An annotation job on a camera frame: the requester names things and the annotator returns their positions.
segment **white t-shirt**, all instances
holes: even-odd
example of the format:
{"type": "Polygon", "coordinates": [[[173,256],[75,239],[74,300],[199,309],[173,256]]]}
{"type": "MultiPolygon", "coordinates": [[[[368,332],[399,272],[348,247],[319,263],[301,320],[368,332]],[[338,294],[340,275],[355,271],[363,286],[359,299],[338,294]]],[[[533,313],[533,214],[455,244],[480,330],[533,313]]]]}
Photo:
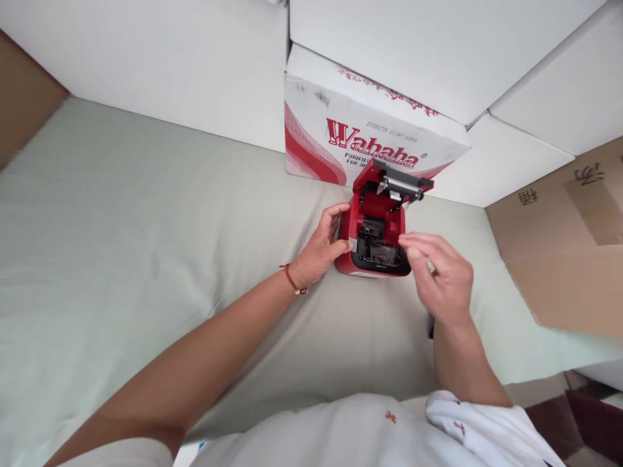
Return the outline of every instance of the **white t-shirt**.
{"type": "MultiPolygon", "coordinates": [[[[208,466],[538,466],[564,467],[523,409],[431,394],[419,420],[395,399],[357,394],[282,412],[246,433],[207,442],[191,467],[208,466]]],[[[63,467],[171,467],[160,442],[117,441],[63,467]]]]}

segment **bed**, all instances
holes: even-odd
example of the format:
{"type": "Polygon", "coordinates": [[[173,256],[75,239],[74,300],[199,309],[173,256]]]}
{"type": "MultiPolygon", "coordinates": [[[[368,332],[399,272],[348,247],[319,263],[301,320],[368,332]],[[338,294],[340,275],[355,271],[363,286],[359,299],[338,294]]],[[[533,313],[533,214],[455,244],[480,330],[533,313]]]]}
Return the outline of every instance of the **bed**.
{"type": "MultiPolygon", "coordinates": [[[[70,98],[0,173],[0,463],[40,466],[164,348],[293,259],[349,190],[287,174],[277,152],[70,98]]],[[[623,357],[623,342],[536,325],[483,209],[427,197],[407,226],[474,265],[472,314],[503,383],[623,357]]],[[[412,276],[331,268],[190,438],[355,392],[426,394],[427,322],[412,276]]]]}

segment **wahaha box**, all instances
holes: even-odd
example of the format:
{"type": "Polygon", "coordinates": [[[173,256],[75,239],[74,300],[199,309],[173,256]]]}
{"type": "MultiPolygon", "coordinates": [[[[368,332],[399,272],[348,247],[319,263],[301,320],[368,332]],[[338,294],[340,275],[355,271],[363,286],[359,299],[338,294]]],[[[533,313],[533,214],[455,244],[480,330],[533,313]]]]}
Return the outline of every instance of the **wahaha box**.
{"type": "Polygon", "coordinates": [[[433,178],[469,150],[465,127],[293,44],[286,72],[286,169],[352,186],[371,158],[433,178]]]}

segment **shirt sleeve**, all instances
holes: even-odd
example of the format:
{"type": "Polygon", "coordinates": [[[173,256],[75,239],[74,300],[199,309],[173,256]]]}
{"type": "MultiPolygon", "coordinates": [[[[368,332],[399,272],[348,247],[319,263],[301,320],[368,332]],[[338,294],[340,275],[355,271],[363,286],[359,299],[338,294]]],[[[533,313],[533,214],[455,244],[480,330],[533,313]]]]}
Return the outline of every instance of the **shirt sleeve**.
{"type": "Polygon", "coordinates": [[[132,438],[100,446],[59,467],[171,467],[169,448],[150,438],[132,438]]]}
{"type": "Polygon", "coordinates": [[[486,465],[565,467],[517,405],[506,408],[461,402],[451,392],[440,390],[426,402],[426,419],[486,465]]]}

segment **hand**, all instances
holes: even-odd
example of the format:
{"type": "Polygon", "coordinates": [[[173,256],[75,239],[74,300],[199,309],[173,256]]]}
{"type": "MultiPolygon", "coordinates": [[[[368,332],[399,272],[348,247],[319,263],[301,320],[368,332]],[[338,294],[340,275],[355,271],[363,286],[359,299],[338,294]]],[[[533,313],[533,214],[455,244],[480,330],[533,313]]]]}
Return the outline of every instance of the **hand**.
{"type": "Polygon", "coordinates": [[[407,253],[417,294],[435,319],[447,326],[470,324],[472,265],[438,235],[404,233],[398,243],[407,253]],[[433,272],[427,259],[435,267],[433,272]]]}
{"type": "Polygon", "coordinates": [[[340,216],[349,209],[349,204],[339,203],[323,211],[318,227],[307,245],[287,269],[299,289],[318,282],[338,256],[354,248],[348,240],[331,243],[340,216]]]}

